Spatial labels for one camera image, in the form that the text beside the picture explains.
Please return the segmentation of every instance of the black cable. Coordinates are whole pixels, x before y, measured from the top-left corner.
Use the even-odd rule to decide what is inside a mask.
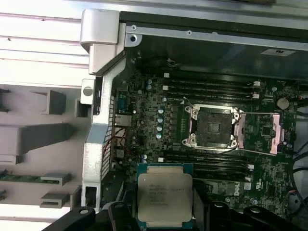
[[[307,157],[307,156],[308,156],[308,152],[304,152],[304,153],[300,154],[299,156],[295,157],[295,158],[293,159],[293,165],[294,165],[294,162],[299,161],[299,160],[301,160],[301,159],[303,159],[303,158],[305,158],[305,157]]]
[[[298,116],[308,117],[308,113],[296,112],[296,114],[297,114]]]
[[[299,167],[299,168],[293,169],[293,173],[296,173],[299,171],[308,171],[308,167]]]
[[[290,165],[290,180],[291,180],[291,183],[292,183],[293,188],[294,188],[295,191],[296,191],[296,195],[297,195],[299,201],[303,204],[303,206],[305,207],[305,209],[308,211],[308,205],[305,203],[305,201],[304,201],[302,195],[299,193],[298,188],[297,188],[297,186],[296,186],[295,179],[294,179],[294,170],[293,170],[294,163],[295,163],[296,161],[298,161],[298,160],[301,160],[301,159],[307,157],[307,156],[308,156],[308,152],[305,152],[305,153],[301,154],[300,156],[297,156],[296,158],[293,159],[293,162],[292,162],[292,164]]]
[[[308,141],[306,143],[303,144],[303,146],[301,146],[298,151],[296,152],[296,154],[300,153],[308,144]]]

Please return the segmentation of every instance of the motherboard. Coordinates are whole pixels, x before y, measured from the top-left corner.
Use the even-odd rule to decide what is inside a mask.
[[[147,70],[115,90],[112,163],[192,163],[208,197],[283,216],[298,86],[257,77]]]

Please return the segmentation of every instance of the green circuit board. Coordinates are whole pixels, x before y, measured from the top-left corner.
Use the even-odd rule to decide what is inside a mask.
[[[125,143],[116,147],[114,154],[127,181],[136,180],[140,162],[194,163],[194,178],[206,183],[210,199],[239,211],[259,205],[283,215],[296,139],[298,86],[293,82],[151,71],[136,73],[117,89],[116,98],[117,113],[131,115]],[[280,107],[279,99],[284,100]],[[236,107],[247,113],[242,129],[245,151],[224,154],[183,145],[191,121],[185,110],[195,104]],[[218,129],[215,124],[211,124],[211,132]],[[281,128],[280,143],[277,154],[270,155],[277,126]]]

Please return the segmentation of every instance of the cpu socket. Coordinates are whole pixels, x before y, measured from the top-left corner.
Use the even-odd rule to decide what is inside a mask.
[[[182,144],[195,149],[227,151],[238,146],[235,124],[241,118],[236,107],[194,104],[185,107],[190,114],[189,134]]]

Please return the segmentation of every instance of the chip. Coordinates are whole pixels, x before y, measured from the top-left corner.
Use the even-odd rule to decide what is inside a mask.
[[[276,211],[276,206],[275,205],[269,205],[268,210],[274,213]]]
[[[232,114],[226,110],[200,108],[197,121],[196,141],[198,146],[213,146],[230,143]]]
[[[283,172],[275,172],[275,178],[282,179],[283,178]]]
[[[263,127],[262,128],[262,135],[263,136],[270,136],[271,135],[271,127]]]

